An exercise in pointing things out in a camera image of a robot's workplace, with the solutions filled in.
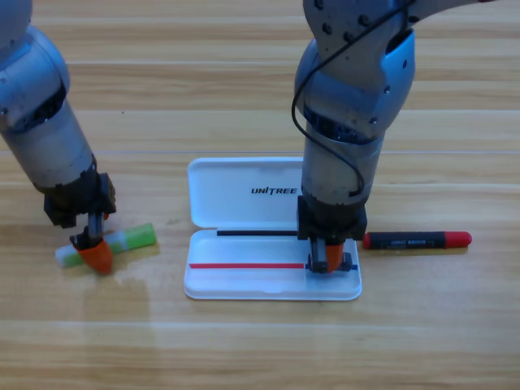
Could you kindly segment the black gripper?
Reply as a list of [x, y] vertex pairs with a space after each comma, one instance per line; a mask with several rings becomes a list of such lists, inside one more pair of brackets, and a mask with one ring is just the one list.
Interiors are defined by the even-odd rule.
[[[96, 164], [69, 184], [56, 184], [43, 188], [44, 211], [54, 226], [73, 228], [78, 215], [103, 214], [107, 220], [116, 212], [115, 188], [106, 173], [99, 173]], [[89, 234], [85, 228], [81, 234], [70, 236], [73, 248], [83, 262], [98, 274], [110, 274], [113, 254], [102, 236]]]
[[327, 261], [327, 272], [338, 271], [347, 240], [362, 241], [367, 225], [364, 202], [330, 205], [304, 196], [297, 199], [297, 239], [310, 240], [316, 247], [324, 241], [325, 256], [312, 254], [314, 261]]

